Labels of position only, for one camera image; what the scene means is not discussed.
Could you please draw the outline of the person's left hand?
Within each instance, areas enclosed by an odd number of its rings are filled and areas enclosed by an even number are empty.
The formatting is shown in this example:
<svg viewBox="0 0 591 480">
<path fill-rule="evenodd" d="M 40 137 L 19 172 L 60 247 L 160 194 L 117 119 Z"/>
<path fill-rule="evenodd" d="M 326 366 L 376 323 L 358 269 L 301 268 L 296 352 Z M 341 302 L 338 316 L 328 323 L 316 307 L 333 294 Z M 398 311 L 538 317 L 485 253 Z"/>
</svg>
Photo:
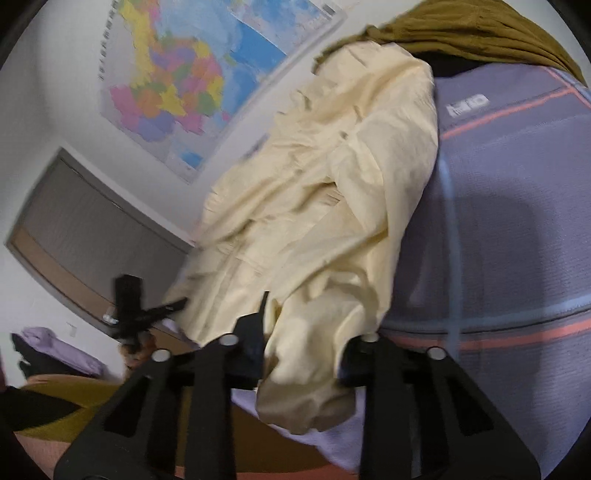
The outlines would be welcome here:
<svg viewBox="0 0 591 480">
<path fill-rule="evenodd" d="M 139 346 L 119 345 L 119 353 L 122 357 L 127 372 L 131 372 L 149 360 L 157 349 L 155 337 L 148 332 L 139 335 Z"/>
</svg>

